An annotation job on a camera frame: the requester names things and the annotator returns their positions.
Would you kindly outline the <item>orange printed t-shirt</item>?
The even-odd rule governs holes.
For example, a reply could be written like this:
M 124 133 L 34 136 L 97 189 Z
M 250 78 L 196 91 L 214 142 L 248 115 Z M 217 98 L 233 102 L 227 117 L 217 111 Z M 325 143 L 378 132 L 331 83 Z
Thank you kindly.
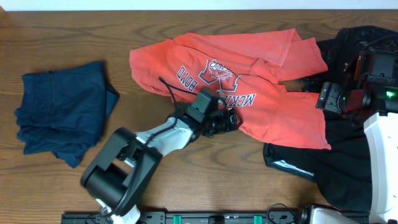
M 327 71 L 315 39 L 295 29 L 200 35 L 131 50 L 132 78 L 144 90 L 191 103 L 206 86 L 219 91 L 243 120 L 241 131 L 262 142 L 329 149 L 317 93 L 288 91 L 287 81 Z

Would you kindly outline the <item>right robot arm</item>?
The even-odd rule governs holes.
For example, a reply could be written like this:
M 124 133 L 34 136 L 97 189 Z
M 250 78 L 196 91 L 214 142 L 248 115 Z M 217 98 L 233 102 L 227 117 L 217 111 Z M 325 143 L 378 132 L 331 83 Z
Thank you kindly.
M 370 223 L 397 223 L 397 65 L 395 54 L 362 49 L 344 85 L 325 82 L 316 107 L 363 124 L 371 161 Z

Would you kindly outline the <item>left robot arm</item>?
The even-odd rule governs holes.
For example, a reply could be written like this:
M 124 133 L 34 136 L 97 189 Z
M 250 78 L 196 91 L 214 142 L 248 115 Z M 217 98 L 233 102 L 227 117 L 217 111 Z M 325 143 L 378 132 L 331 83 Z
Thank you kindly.
M 243 120 L 233 108 L 201 114 L 187 107 L 172 113 L 164 124 L 143 132 L 117 129 L 86 168 L 80 184 L 101 205 L 108 223 L 137 223 L 137 204 L 167 154 L 183 149 L 200 136 L 237 130 Z

